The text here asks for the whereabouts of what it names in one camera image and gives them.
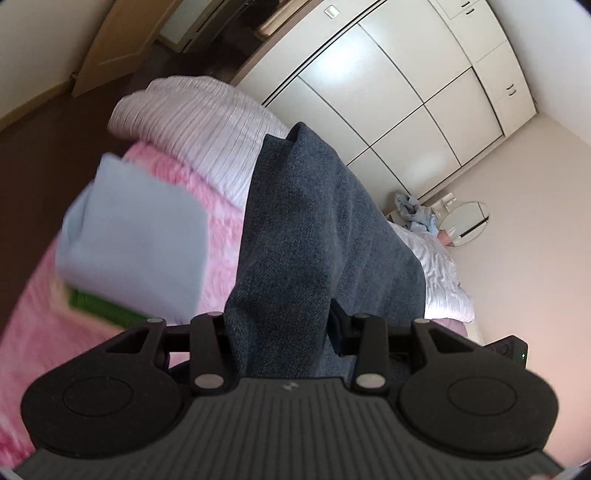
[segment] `metal rivet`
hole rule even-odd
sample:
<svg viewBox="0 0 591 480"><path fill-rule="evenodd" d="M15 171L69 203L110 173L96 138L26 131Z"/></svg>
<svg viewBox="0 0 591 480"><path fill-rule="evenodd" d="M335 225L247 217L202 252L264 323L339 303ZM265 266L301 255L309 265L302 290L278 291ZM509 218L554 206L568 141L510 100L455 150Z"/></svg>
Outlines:
<svg viewBox="0 0 591 480"><path fill-rule="evenodd" d="M363 374L355 379L355 383L362 388L382 388L386 384L386 379L378 374Z"/></svg>
<svg viewBox="0 0 591 480"><path fill-rule="evenodd" d="M224 383L223 377L216 374L203 374L199 375L195 379L195 385L199 388L205 388L207 390L212 390L214 388L220 388Z"/></svg>

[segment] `pink blanket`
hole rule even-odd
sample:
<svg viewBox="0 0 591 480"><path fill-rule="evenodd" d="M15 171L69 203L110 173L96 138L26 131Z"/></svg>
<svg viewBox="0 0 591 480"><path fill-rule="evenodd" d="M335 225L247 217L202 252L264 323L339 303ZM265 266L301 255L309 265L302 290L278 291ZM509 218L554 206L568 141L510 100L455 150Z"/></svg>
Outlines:
<svg viewBox="0 0 591 480"><path fill-rule="evenodd" d="M184 185L207 210L209 254L196 313L223 311L236 280L244 213L199 175L150 145L136 143L125 158L161 180ZM119 332L67 305L67 291L55 273L54 241L29 279L0 342L0 466L13 468L34 451L20 416L27 387Z"/></svg>

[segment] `floor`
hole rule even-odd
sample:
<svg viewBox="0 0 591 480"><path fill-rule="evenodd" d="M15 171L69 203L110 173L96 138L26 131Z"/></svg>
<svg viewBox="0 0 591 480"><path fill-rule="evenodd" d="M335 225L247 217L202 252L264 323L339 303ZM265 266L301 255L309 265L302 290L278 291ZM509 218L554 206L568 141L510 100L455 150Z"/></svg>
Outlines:
<svg viewBox="0 0 591 480"><path fill-rule="evenodd" d="M142 69L78 98L63 95L0 132L0 332L72 201L106 151L131 145L106 125L117 101L158 77L209 74L229 81L245 61L225 43L201 54L155 44Z"/></svg>

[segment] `light blue cloth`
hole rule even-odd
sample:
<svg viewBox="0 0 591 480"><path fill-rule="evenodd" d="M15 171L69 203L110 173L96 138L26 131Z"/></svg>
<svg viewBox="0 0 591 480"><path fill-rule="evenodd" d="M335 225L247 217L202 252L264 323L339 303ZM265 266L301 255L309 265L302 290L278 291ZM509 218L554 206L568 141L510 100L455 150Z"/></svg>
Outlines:
<svg viewBox="0 0 591 480"><path fill-rule="evenodd" d="M66 213L56 268L68 285L169 324L188 323L208 239L207 212L187 190L105 154Z"/></svg>
<svg viewBox="0 0 591 480"><path fill-rule="evenodd" d="M429 232L437 236L437 216L433 210L422 206L415 197L397 193L394 197L396 209L402 218L410 221L411 232Z"/></svg>

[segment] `wall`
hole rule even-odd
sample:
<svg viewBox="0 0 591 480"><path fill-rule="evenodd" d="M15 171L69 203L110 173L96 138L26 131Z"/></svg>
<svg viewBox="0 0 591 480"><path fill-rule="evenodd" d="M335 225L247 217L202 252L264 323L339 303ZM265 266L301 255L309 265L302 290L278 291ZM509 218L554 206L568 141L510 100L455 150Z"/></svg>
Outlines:
<svg viewBox="0 0 591 480"><path fill-rule="evenodd" d="M548 452L565 465L591 457L589 179L591 147L539 115L446 189L491 210L452 256L485 340L525 339L558 394Z"/></svg>
<svg viewBox="0 0 591 480"><path fill-rule="evenodd" d="M0 118L67 81L113 0L4 0L0 3Z"/></svg>
<svg viewBox="0 0 591 480"><path fill-rule="evenodd" d="M591 15L575 0L488 0L540 110L591 145Z"/></svg>

